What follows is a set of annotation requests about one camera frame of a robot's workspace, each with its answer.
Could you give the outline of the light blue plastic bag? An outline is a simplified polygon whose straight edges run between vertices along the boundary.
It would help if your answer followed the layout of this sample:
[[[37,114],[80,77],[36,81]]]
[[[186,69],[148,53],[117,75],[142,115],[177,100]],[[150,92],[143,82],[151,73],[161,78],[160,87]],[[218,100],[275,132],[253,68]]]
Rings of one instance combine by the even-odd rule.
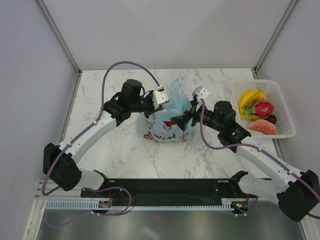
[[[191,121],[187,128],[181,128],[171,120],[180,116],[192,107],[184,89],[181,78],[173,80],[170,85],[169,103],[164,104],[163,110],[145,117],[141,113],[136,122],[136,132],[146,140],[156,143],[184,143],[192,138]]]

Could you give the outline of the yellow fake banana bunch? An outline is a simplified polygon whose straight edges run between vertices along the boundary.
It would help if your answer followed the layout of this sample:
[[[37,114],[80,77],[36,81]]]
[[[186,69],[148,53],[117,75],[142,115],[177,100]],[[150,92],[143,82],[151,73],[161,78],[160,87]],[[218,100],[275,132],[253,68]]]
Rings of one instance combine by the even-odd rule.
[[[244,114],[245,106],[255,100],[262,92],[259,89],[251,90],[246,96],[244,96],[238,103],[238,110],[242,119],[256,121],[259,118],[255,115]]]

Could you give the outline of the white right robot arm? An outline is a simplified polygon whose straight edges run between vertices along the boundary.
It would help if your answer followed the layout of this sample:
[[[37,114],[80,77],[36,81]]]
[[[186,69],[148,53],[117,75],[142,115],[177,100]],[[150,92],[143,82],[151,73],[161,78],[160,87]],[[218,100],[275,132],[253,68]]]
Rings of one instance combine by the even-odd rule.
[[[265,180],[239,171],[228,185],[232,196],[241,197],[245,193],[270,201],[295,222],[311,215],[320,202],[320,181],[316,173],[303,172],[266,150],[236,122],[236,112],[230,102],[218,101],[213,110],[208,110],[203,101],[192,101],[191,105],[182,115],[171,117],[181,130],[199,124],[200,128],[206,126],[217,131],[220,149],[230,149],[249,160],[269,178]]]

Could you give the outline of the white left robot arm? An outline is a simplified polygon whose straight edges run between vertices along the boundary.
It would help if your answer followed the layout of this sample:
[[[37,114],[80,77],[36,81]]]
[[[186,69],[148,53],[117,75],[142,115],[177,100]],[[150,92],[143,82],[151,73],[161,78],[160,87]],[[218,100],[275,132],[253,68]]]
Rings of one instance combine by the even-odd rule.
[[[70,139],[44,148],[43,173],[57,187],[70,191],[75,187],[91,188],[98,197],[105,197],[110,190],[107,177],[98,170],[80,169],[78,163],[85,153],[108,132],[131,117],[132,113],[151,115],[156,111],[154,91],[146,96],[138,80],[128,79],[120,92],[106,101],[98,114],[80,132]]]

